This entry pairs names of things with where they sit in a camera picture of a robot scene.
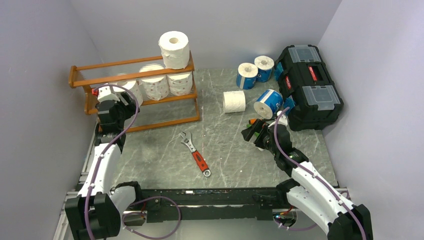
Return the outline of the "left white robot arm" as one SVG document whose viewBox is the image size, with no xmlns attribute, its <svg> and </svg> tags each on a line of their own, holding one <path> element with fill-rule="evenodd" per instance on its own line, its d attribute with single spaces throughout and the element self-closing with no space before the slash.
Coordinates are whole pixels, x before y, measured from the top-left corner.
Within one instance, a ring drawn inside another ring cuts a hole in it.
<svg viewBox="0 0 424 240">
<path fill-rule="evenodd" d="M 127 207 L 139 209 L 144 203 L 136 181 L 120 183 L 111 193 L 112 175 L 121 157 L 128 130 L 125 121 L 139 110 L 137 97 L 101 100 L 97 105 L 94 157 L 87 179 L 77 196 L 65 203 L 65 213 L 75 240 L 104 240 L 116 237 L 122 228 Z"/>
</svg>

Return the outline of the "dotted white roll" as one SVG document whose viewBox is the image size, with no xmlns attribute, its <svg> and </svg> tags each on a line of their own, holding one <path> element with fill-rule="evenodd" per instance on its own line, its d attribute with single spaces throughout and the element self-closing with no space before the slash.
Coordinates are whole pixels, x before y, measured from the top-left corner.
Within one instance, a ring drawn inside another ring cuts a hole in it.
<svg viewBox="0 0 424 240">
<path fill-rule="evenodd" d="M 140 87 L 139 87 L 138 80 L 136 80 L 136 79 L 129 79 L 129 80 L 123 80 L 123 81 L 113 82 L 112 84 L 117 85 L 117 86 L 121 86 L 121 87 L 127 89 L 128 91 L 130 91 L 135 96 L 136 101 L 137 101 L 139 107 L 143 104 L 143 96 L 142 96 L 142 92 L 141 92 Z M 119 93 L 121 93 L 121 92 L 127 92 L 124 89 L 119 88 L 119 87 L 113 86 L 112 88 L 113 88 L 113 91 L 116 93 L 116 95 L 118 97 L 119 97 Z"/>
<path fill-rule="evenodd" d="M 164 67 L 161 64 L 151 63 L 140 68 L 139 72 L 142 73 L 163 69 Z M 140 78 L 139 83 L 150 100 L 162 100 L 170 93 L 167 76 L 165 74 Z"/>
<path fill-rule="evenodd" d="M 191 72 L 168 74 L 167 81 L 170 92 L 175 96 L 188 95 L 193 86 Z"/>
</svg>

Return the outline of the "plain white paper roll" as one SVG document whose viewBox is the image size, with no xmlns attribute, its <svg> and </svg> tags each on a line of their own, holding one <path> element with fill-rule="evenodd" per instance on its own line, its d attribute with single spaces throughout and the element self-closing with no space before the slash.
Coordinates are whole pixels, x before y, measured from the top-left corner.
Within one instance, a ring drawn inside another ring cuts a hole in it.
<svg viewBox="0 0 424 240">
<path fill-rule="evenodd" d="M 190 60 L 189 39 L 181 31 L 163 33 L 158 45 L 166 68 L 180 70 L 187 67 Z"/>
</svg>

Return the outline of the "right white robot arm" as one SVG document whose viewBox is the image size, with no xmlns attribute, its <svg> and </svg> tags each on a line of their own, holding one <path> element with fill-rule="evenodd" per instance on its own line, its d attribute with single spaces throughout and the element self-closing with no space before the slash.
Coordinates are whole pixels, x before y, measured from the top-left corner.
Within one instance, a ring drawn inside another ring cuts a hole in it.
<svg viewBox="0 0 424 240">
<path fill-rule="evenodd" d="M 278 168 L 289 179 L 276 186 L 276 203 L 290 205 L 306 214 L 325 233 L 329 240 L 372 240 L 371 213 L 363 204 L 355 204 L 331 186 L 314 167 L 308 157 L 293 147 L 284 124 L 251 119 L 241 132 L 254 145 L 269 151 Z"/>
</svg>

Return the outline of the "dotted white roll front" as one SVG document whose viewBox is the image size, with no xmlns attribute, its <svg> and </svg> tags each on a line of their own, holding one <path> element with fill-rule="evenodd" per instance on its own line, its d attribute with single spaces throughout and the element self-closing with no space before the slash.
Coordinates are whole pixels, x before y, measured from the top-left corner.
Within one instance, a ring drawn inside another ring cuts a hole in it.
<svg viewBox="0 0 424 240">
<path fill-rule="evenodd" d="M 139 72 L 142 73 L 163 69 L 164 67 L 161 64 L 151 63 L 140 68 Z M 162 100 L 170 93 L 167 76 L 165 74 L 140 78 L 139 83 L 150 100 Z"/>
</svg>

